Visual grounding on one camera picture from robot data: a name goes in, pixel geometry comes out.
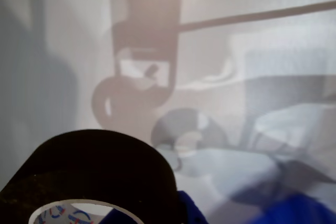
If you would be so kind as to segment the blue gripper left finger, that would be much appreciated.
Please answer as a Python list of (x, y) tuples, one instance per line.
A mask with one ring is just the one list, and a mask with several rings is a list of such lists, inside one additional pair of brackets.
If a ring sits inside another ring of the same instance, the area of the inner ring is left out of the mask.
[(117, 209), (112, 209), (104, 218), (104, 224), (137, 224), (132, 215)]

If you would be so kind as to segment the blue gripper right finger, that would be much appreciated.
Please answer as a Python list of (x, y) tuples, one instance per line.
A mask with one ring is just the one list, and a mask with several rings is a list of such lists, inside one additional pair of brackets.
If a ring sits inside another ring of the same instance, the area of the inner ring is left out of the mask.
[(186, 224), (208, 224), (205, 216), (196, 206), (192, 198), (182, 190), (178, 191), (180, 223)]

